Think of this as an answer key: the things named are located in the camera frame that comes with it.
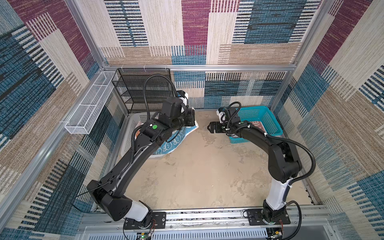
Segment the white plastic laundry basket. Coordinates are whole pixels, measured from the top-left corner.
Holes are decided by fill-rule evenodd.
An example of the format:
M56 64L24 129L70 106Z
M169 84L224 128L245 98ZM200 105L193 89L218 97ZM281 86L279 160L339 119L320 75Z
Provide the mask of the white plastic laundry basket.
M137 125L141 125L147 121L147 113L135 113L129 117L128 126L124 134L123 142L120 149L120 156L123 157L131 148L131 136Z

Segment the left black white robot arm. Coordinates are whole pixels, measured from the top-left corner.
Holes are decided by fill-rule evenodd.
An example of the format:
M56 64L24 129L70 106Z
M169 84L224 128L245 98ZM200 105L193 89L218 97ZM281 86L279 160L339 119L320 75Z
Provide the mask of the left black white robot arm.
M126 154L104 177L87 185L86 192L113 221L125 218L151 221L150 207L126 197L126 189L146 160L171 139L174 131L195 126L195 110L189 108L188 94L176 90L169 78L166 81L173 96L163 101L160 111L153 115L147 111L147 121L132 132L131 147Z

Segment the teal bicycle print towel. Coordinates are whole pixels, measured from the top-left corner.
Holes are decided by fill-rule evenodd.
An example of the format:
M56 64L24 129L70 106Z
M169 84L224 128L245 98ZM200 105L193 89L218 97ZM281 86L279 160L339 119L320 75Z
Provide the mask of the teal bicycle print towel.
M181 130L174 131L171 139L165 141L152 155L151 158L162 157L173 152L183 140L193 131L199 128L199 124L195 121L192 127L182 127Z

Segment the rabbit print striped towel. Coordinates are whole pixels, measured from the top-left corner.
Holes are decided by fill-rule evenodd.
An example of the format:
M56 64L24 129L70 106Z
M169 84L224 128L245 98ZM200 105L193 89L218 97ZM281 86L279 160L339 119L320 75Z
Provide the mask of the rabbit print striped towel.
M251 123L253 124L253 126L255 126L256 128L262 130L263 132L267 132L267 130L265 129L264 125L262 122L260 121L251 121Z

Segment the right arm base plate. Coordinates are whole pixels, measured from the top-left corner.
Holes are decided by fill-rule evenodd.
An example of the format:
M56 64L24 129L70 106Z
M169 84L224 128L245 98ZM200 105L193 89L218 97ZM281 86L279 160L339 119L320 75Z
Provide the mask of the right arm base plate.
M277 211L268 208L248 209L243 211L243 217L249 221L250 226L289 225L291 223L286 207Z

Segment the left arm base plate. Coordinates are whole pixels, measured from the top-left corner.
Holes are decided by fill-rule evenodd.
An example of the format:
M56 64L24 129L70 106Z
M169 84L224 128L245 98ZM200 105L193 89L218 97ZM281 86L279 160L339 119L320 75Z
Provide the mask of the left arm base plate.
M142 221L125 218L124 230L164 229L166 226L166 212L149 212Z

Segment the teal plastic basket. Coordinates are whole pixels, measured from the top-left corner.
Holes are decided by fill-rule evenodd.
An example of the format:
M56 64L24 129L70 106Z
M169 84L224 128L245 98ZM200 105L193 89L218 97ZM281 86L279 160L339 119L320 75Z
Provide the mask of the teal plastic basket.
M281 137L283 135L280 124L268 107L242 107L238 112L238 117L241 121L260 122L265 132L272 136Z

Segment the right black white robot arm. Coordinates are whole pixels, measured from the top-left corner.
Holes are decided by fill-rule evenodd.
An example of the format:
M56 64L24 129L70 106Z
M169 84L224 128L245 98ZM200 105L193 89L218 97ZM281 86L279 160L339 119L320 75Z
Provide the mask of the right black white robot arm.
M256 127L251 122L241 120L238 113L240 102L233 102L226 108L219 108L218 122L211 122L210 133L225 133L229 137L238 136L261 148L268 154L268 171L272 176L269 195L263 202L261 216L267 225L273 225L285 215L288 193L293 183L308 178L316 168L313 153L304 145L291 139L276 137ZM310 157L311 168L298 176L303 165L297 148L303 149Z

